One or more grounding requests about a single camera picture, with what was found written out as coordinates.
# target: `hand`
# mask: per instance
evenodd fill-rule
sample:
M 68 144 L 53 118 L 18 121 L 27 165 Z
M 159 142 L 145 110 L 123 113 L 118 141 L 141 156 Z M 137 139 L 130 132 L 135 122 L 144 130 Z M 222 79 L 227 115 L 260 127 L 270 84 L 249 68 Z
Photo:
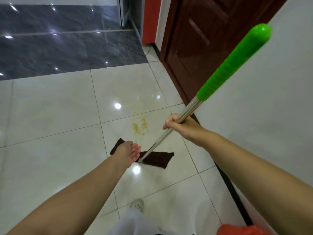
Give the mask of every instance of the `hand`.
M 115 153 L 112 155 L 118 161 L 118 164 L 124 169 L 127 169 L 135 162 L 140 156 L 141 146 L 127 141 L 117 147 Z
M 204 139 L 206 137 L 206 130 L 196 121 L 194 121 L 190 116 L 185 119 L 182 124 L 175 122 L 178 114 L 172 114 L 163 125 L 163 129 L 172 128 L 178 132 L 185 139 L 193 142 L 195 145 L 203 147 Z

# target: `person's left hand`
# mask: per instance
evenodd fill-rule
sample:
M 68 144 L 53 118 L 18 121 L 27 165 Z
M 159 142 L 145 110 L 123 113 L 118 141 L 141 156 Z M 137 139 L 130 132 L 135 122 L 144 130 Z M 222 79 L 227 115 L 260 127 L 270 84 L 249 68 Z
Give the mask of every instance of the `person's left hand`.
M 138 144 L 132 141 L 126 141 L 117 147 L 113 156 L 121 166 L 127 169 L 139 158 L 140 151 L 141 146 L 138 146 Z

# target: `green mop handle grip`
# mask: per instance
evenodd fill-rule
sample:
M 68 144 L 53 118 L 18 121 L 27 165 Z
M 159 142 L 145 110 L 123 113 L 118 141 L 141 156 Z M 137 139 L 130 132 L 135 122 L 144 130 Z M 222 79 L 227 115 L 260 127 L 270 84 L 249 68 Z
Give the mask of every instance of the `green mop handle grip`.
M 267 24 L 253 27 L 228 55 L 197 93 L 197 98 L 206 101 L 224 84 L 248 59 L 254 55 L 271 37 L 272 28 Z

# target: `white pants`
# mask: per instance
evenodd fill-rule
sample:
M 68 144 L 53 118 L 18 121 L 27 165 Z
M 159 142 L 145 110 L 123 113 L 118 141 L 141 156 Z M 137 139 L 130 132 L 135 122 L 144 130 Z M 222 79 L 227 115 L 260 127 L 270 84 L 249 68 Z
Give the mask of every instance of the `white pants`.
M 158 229 L 138 209 L 132 208 L 124 214 L 118 223 L 109 231 L 108 235 L 176 235 Z

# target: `mop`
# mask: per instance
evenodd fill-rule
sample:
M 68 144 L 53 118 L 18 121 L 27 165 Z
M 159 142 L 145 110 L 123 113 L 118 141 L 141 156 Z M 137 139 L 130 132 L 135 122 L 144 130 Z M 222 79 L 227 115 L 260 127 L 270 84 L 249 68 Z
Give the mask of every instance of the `mop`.
M 267 24 L 259 24 L 253 27 L 241 40 L 236 48 L 229 54 L 225 61 L 212 74 L 207 82 L 201 87 L 196 96 L 179 114 L 176 121 L 182 123 L 189 117 L 204 101 L 206 101 L 221 85 L 224 84 L 248 59 L 254 55 L 271 37 L 272 29 Z M 174 153 L 153 152 L 163 142 L 164 139 L 173 131 L 167 129 L 163 135 L 152 145 L 147 152 L 141 152 L 138 159 L 139 163 L 166 168 Z M 113 148 L 124 141 L 120 138 Z

